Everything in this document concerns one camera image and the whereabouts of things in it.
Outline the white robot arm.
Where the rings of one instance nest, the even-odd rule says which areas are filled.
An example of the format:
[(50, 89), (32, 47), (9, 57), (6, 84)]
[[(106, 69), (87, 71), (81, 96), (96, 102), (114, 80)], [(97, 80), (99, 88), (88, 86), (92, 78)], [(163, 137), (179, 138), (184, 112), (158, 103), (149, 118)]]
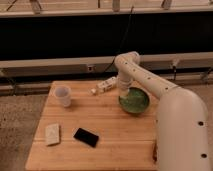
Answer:
[(212, 171), (204, 101), (142, 67), (133, 51), (115, 57), (119, 95), (125, 97), (132, 80), (159, 99), (156, 110), (157, 170)]

